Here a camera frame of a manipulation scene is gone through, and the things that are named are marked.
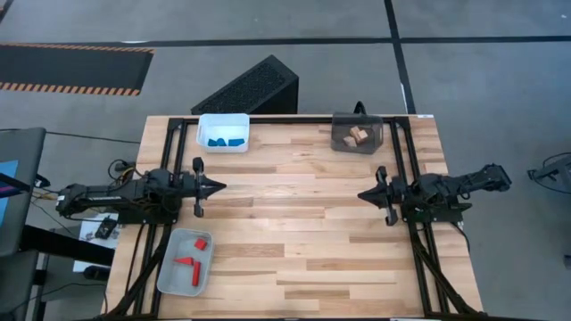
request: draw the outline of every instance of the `wooden block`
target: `wooden block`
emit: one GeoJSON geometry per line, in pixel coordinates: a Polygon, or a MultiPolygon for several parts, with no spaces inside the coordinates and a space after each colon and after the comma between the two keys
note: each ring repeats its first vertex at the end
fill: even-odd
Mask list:
{"type": "Polygon", "coordinates": [[[351,137],[351,136],[347,136],[343,139],[343,141],[345,142],[345,144],[349,147],[357,147],[357,141],[355,140],[355,138],[351,137]]]}
{"type": "Polygon", "coordinates": [[[359,129],[357,126],[355,126],[354,128],[349,129],[349,135],[351,135],[353,138],[355,138],[355,140],[358,139],[358,137],[359,137],[359,132],[360,132],[360,129],[359,129]]]}
{"type": "Polygon", "coordinates": [[[357,141],[357,144],[361,144],[365,140],[367,140],[367,138],[368,138],[367,132],[361,130],[359,133],[357,133],[357,138],[355,138],[355,140],[357,141]]]}

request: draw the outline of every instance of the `hazard stripe tape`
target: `hazard stripe tape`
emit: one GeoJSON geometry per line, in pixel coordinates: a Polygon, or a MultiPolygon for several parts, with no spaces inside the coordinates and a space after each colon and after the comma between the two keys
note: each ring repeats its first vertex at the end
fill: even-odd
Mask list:
{"type": "Polygon", "coordinates": [[[64,94],[84,94],[84,95],[123,95],[136,96],[139,90],[130,88],[108,88],[93,86],[59,86],[59,85],[41,85],[41,84],[18,84],[0,82],[0,89],[22,92],[41,92],[41,93],[64,93],[64,94]]]}
{"type": "Polygon", "coordinates": [[[149,48],[128,48],[128,47],[105,47],[93,45],[43,45],[43,44],[24,44],[24,43],[0,43],[0,45],[24,46],[33,48],[49,48],[49,49],[68,49],[68,50],[102,50],[115,52],[140,52],[155,54],[154,49],[149,48]]]}

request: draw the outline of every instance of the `white bin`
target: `white bin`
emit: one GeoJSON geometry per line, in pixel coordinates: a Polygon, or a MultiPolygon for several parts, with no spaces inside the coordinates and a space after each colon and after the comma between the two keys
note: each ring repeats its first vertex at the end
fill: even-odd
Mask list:
{"type": "Polygon", "coordinates": [[[250,138],[250,117],[246,114],[203,114],[198,120],[196,142],[206,152],[246,152],[250,138]],[[244,139],[239,146],[209,146],[208,140],[244,139]]]}
{"type": "Polygon", "coordinates": [[[212,240],[210,233],[176,228],[170,234],[169,244],[162,260],[157,288],[159,291],[168,294],[191,297],[199,295],[208,283],[213,253],[214,240],[212,240]],[[199,237],[207,242],[204,251],[200,251],[194,246],[199,237]],[[185,257],[191,257],[201,264],[198,286],[192,286],[194,267],[174,261],[185,257]]]}

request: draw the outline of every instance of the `red block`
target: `red block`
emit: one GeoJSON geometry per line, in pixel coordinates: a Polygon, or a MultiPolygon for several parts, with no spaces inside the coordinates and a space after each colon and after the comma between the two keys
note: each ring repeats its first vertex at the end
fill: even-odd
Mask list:
{"type": "Polygon", "coordinates": [[[193,265],[194,264],[194,260],[191,257],[175,259],[175,262],[186,264],[186,265],[193,265]]]}
{"type": "Polygon", "coordinates": [[[200,262],[196,261],[194,263],[193,286],[198,286],[199,277],[200,277],[200,262]]]}
{"type": "Polygon", "coordinates": [[[194,243],[194,246],[196,249],[198,249],[200,251],[204,251],[204,249],[206,249],[206,241],[199,238],[198,240],[196,240],[196,243],[194,243]]]}

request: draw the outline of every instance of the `black floor mat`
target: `black floor mat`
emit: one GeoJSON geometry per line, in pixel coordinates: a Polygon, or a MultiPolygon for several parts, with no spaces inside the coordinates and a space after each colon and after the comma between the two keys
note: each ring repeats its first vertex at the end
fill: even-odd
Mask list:
{"type": "Polygon", "coordinates": [[[139,95],[154,49],[0,44],[0,89],[139,95]]]}

